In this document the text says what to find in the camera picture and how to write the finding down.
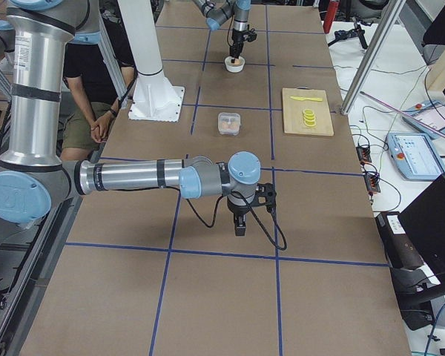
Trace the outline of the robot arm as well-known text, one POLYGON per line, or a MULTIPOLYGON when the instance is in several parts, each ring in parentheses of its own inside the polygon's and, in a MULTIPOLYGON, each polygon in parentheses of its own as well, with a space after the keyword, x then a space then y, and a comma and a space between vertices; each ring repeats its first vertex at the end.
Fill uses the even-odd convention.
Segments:
POLYGON ((263 192, 260 161, 242 151, 228 162, 205 157, 92 163, 125 94, 131 119, 175 122, 184 88, 165 77, 148 1, 121 1, 122 24, 97 1, 10 1, 0 50, 13 54, 8 149, 0 154, 0 218, 30 223, 75 195, 173 188, 187 200, 226 197, 238 236, 263 192))
POLYGON ((212 1, 193 1, 205 17, 210 30, 218 30, 228 20, 233 21, 229 56, 233 63, 239 61, 245 42, 252 42, 257 38, 255 29, 249 28, 248 17, 251 9, 249 0, 224 1, 218 7, 212 1))

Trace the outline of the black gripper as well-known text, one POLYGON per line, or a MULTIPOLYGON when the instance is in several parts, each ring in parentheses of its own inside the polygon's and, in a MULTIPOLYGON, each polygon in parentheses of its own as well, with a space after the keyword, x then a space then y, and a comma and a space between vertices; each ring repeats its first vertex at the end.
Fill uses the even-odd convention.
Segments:
POLYGON ((233 202, 227 202, 229 211, 234 218, 234 234, 237 237, 243 237, 246 231, 245 216, 250 211, 247 205, 236 205, 233 202))
POLYGON ((230 57, 239 59, 243 51, 244 31, 232 30, 231 33, 232 46, 230 46, 230 57))

